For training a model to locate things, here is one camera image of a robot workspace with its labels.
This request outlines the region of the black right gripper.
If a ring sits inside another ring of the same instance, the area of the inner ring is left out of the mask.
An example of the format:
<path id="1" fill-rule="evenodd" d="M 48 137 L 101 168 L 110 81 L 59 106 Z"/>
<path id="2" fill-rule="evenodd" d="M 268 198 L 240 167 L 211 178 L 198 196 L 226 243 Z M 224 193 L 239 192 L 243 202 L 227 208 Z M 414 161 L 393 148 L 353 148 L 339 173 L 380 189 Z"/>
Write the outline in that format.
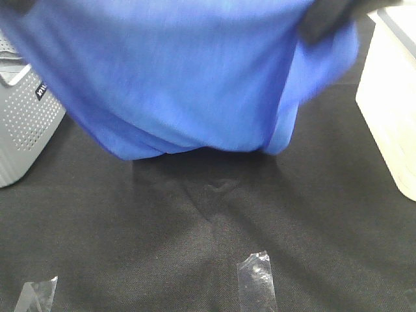
<path id="1" fill-rule="evenodd" d="M 300 36 L 309 45 L 336 33 L 352 20 L 380 8 L 402 3 L 397 0 L 318 0 L 308 7 L 298 26 Z"/>

